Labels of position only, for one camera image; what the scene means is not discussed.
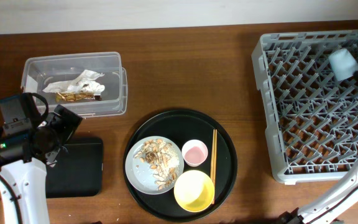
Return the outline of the white tissue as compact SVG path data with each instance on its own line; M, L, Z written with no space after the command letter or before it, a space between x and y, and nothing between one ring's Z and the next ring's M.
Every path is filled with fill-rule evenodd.
M74 80L60 81L50 83L43 89L45 93L92 93L100 95L105 86L98 83L96 80L103 77L103 73L94 72L92 70L84 70Z

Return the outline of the wooden chopstick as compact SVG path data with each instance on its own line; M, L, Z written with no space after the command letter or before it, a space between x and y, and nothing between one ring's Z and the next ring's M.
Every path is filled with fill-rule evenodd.
M213 181L213 185L214 185L214 198L212 201L212 204L215 203L215 194L216 194L216 158L217 158L217 140L218 140L218 130L214 129L213 130L213 148L212 148L212 159L211 159L211 173L212 173L212 178L211 180Z
M214 181L214 152L215 152L215 133L216 130L213 130L212 146L211 146L211 168L210 168L210 178Z

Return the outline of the pink cup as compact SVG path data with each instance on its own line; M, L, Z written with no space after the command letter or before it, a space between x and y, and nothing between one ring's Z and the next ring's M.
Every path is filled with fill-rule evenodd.
M191 167L197 167L208 157L208 148L200 140L192 139L187 141L181 149L184 161Z

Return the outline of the blue cup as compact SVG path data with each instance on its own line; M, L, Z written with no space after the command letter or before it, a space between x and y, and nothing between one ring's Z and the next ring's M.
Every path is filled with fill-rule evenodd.
M358 72L358 63L347 49L339 49L328 57L337 81L343 81Z

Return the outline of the gold snack wrapper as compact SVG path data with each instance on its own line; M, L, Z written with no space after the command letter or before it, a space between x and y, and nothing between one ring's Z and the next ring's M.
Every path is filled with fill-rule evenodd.
M55 101L80 101L80 100L94 100L101 101L100 95L94 93L56 93Z

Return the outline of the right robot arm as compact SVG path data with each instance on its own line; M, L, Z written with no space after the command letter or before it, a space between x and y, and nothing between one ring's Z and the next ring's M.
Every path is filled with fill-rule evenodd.
M269 96L278 134L273 154L297 181L312 175L336 184L314 202L279 216L279 223L330 223L358 202L358 72L338 82L333 72L277 70Z

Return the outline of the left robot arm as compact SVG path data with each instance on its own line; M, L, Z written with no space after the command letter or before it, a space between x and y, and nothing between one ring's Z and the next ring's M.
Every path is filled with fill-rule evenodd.
M0 193L6 223L49 223L47 166L56 163L82 121L58 105L53 112L10 111L0 137Z

